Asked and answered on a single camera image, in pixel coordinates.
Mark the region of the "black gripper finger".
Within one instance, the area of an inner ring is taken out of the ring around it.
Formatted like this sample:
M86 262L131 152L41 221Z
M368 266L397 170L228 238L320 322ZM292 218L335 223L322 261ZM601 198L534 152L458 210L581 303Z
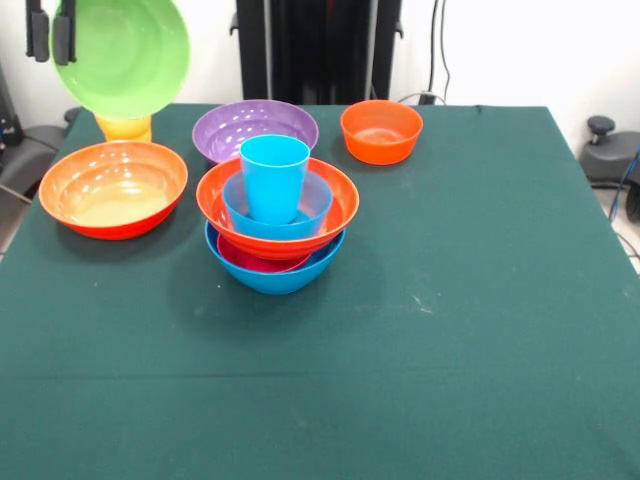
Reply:
M61 0L53 20L53 53L58 66L76 61L76 1Z
M25 1L26 55L36 62L49 60L49 16L40 0Z

